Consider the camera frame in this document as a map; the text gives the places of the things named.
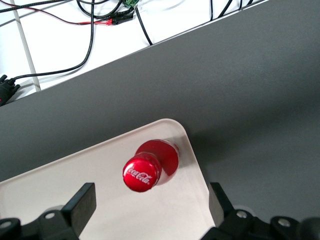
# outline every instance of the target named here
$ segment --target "black connector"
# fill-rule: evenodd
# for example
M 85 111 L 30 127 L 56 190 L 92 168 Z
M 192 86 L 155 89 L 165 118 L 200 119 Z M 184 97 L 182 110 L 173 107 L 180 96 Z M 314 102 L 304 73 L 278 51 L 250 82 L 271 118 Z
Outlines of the black connector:
M 125 15 L 130 14 L 134 10 L 135 9 L 133 7 L 130 7 L 128 10 L 125 10 L 125 11 L 119 11 L 119 12 L 111 13 L 108 17 L 103 18 L 102 20 L 108 20 L 108 19 L 115 19 L 115 18 L 123 17 Z
M 130 13 L 129 15 L 115 17 L 111 21 L 112 21 L 112 25 L 118 25 L 118 24 L 122 24 L 122 23 L 125 23 L 127 21 L 130 21 L 132 19 L 134 19 L 134 13 L 133 12 Z
M 5 105 L 20 88 L 19 84 L 15 85 L 14 79 L 6 80 L 6 78 L 6 75 L 0 77 L 0 107 Z

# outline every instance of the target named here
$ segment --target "bottle cap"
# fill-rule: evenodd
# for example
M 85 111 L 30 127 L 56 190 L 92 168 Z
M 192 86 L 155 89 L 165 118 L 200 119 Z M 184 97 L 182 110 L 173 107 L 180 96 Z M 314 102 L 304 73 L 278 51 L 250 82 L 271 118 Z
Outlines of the bottle cap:
M 157 158 L 146 152 L 131 158 L 123 168 L 123 181 L 133 191 L 145 192 L 157 184 L 161 166 Z

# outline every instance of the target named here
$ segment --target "black wire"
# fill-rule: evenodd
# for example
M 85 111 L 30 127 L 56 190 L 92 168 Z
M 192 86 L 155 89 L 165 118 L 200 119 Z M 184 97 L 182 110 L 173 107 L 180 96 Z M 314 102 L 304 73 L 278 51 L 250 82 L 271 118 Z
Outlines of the black wire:
M 224 9 L 222 10 L 222 12 L 220 13 L 220 15 L 217 18 L 221 18 L 225 14 L 225 12 L 228 10 L 228 8 L 229 8 L 229 6 L 230 6 L 232 1 L 233 0 L 229 0 L 228 1 L 228 3 L 225 5 Z
M 82 12 L 84 12 L 86 15 L 90 16 L 91 14 L 89 12 L 87 12 L 80 4 L 80 0 L 76 0 L 76 3 L 78 4 L 79 8 L 81 9 Z M 106 19 L 108 18 L 111 14 L 113 14 L 114 12 L 116 12 L 118 10 L 118 8 L 120 7 L 122 3 L 122 0 L 119 0 L 119 2 L 117 3 L 117 5 L 115 6 L 115 8 L 109 12 L 108 14 L 105 14 L 105 15 L 94 15 L 93 17 L 96 18 L 96 19 Z
M 0 3 L 6 4 L 6 5 L 9 5 L 9 6 L 13 6 L 13 7 L 18 7 L 18 6 L 19 6 L 19 5 L 7 3 L 7 2 L 2 1 L 2 0 L 0 0 Z M 55 18 L 55 19 L 58 19 L 58 20 L 66 23 L 66 24 L 72 24 L 72 25 L 87 25 L 87 23 L 72 22 L 72 21 L 64 20 L 64 19 L 62 19 L 62 18 L 60 18 L 60 17 L 58 17 L 58 16 L 56 16 L 56 15 L 50 13 L 50 12 L 44 11 L 43 9 L 38 9 L 38 8 L 33 8 L 33 7 L 26 7 L 26 9 L 32 10 L 32 11 L 34 11 L 34 12 L 40 12 L 40 13 L 47 14 L 47 15 L 49 15 L 49 16 Z M 23 17 L 25 17 L 25 16 L 27 16 L 27 15 L 29 15 L 29 14 L 32 14 L 32 13 L 33 13 L 33 12 L 30 12 L 30 13 L 28 13 L 28 14 L 26 14 L 26 15 L 22 15 L 22 16 L 19 16 L 19 17 L 20 17 L 20 18 L 23 18 Z
M 101 21 L 122 17 L 124 15 L 128 15 L 128 14 L 132 13 L 134 10 L 135 9 L 133 7 L 130 7 L 128 10 L 125 10 L 125 11 L 114 12 L 114 13 L 109 14 L 108 17 L 101 18 Z
M 32 73 L 32 74 L 26 74 L 26 75 L 21 75 L 21 76 L 16 76 L 13 78 L 13 80 L 17 80 L 17 79 L 23 79 L 23 78 L 30 78 L 30 77 L 38 77 L 38 76 L 47 76 L 47 75 L 53 75 L 53 74 L 62 74 L 62 73 L 66 73 L 66 72 L 70 72 L 70 71 L 73 71 L 73 70 L 76 70 L 76 69 L 79 69 L 81 68 L 83 65 L 85 65 L 85 63 L 88 61 L 89 59 L 89 56 L 90 56 L 90 53 L 91 53 L 91 50 L 92 50 L 92 47 L 93 47 L 93 43 L 94 43 L 94 22 L 95 22 L 95 19 L 94 19 L 94 10 L 95 10 L 95 5 L 92 4 L 91 5 L 91 34 L 90 34 L 90 43 L 89 43 L 89 48 L 88 48 L 88 51 L 85 55 L 85 58 L 84 60 L 76 65 L 76 66 L 73 66 L 73 67 L 70 67 L 70 68 L 67 68 L 67 69 L 64 69 L 64 70 L 58 70 L 58 71 L 50 71 L 50 72 L 43 72 L 43 73 Z
M 63 2 L 63 1 L 66 1 L 66 0 L 49 0 L 49 1 L 40 1 L 40 2 L 29 3 L 29 4 L 26 4 L 26 5 L 20 5 L 20 6 L 1 9 L 0 10 L 0 14 L 1 13 L 5 13 L 5 12 L 10 12 L 10 11 L 13 11 L 13 10 L 18 10 L 18 9 L 23 9 L 23 8 L 43 5 L 43 4 L 58 3 L 58 2 Z
M 212 21 L 214 19 L 214 0 L 210 0 L 210 10 L 211 10 L 211 17 L 210 17 L 210 21 Z
M 103 0 L 103 1 L 99 1 L 99 2 L 89 2 L 89 1 L 83 1 L 83 0 L 78 0 L 80 3 L 83 3 L 83 4 L 89 4 L 89 5 L 98 5 L 98 4 L 103 4 L 105 2 L 108 2 L 109 0 Z
M 139 20 L 139 23 L 141 25 L 141 28 L 142 28 L 142 31 L 146 37 L 146 39 L 148 40 L 148 43 L 150 44 L 150 46 L 153 44 L 152 41 L 150 40 L 149 36 L 148 36 L 148 33 L 146 31 L 146 28 L 144 26 L 144 23 L 142 22 L 142 19 L 141 19 L 141 16 L 140 16 L 140 13 L 139 13 L 139 10 L 138 10 L 138 7 L 136 6 L 134 8 L 135 12 L 136 12 L 136 16 L 138 17 L 138 20 Z

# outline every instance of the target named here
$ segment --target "red wire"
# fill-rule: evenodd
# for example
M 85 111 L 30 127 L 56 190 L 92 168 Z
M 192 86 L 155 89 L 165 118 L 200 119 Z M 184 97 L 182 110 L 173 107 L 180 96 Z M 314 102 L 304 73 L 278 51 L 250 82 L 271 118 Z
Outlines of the red wire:
M 0 2 L 3 3 L 3 4 L 6 4 L 6 5 L 8 5 L 8 6 L 11 6 L 11 7 L 17 7 L 17 6 L 19 6 L 19 5 L 7 3 L 7 2 L 2 1 L 2 0 L 0 0 Z M 24 8 L 25 8 L 25 9 L 32 10 L 32 11 L 35 11 L 35 12 L 40 12 L 40 13 L 43 13 L 43 14 L 47 14 L 47 15 L 49 15 L 49 16 L 51 16 L 51 17 L 53 17 L 53 18 L 56 18 L 56 19 L 58 19 L 58 20 L 60 20 L 60 21 L 62 21 L 62 22 L 64 22 L 64 23 L 66 23 L 66 24 L 80 25 L 80 26 L 81 26 L 81 25 L 89 25 L 89 24 L 91 24 L 90 21 L 83 21 L 83 22 L 67 21 L 67 20 L 64 20 L 64 19 L 62 19 L 62 18 L 60 18 L 60 17 L 58 17 L 58 16 L 50 13 L 50 12 L 47 12 L 47 11 L 44 11 L 44 10 L 41 10 L 41 9 L 38 9 L 38 8 L 33 8 L 33 7 L 24 7 Z M 110 20 L 108 20 L 108 21 L 106 21 L 106 22 L 95 21 L 94 24 L 97 24 L 97 25 L 112 25 L 112 19 L 110 19 Z

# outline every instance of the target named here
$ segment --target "coca-cola bottle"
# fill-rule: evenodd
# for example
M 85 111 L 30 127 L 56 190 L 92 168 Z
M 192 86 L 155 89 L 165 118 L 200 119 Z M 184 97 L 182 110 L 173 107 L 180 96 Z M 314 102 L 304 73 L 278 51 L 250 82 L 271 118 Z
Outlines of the coca-cola bottle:
M 180 150 L 175 143 L 153 139 L 143 143 L 123 168 L 123 181 L 133 191 L 145 192 L 168 182 L 179 165 Z

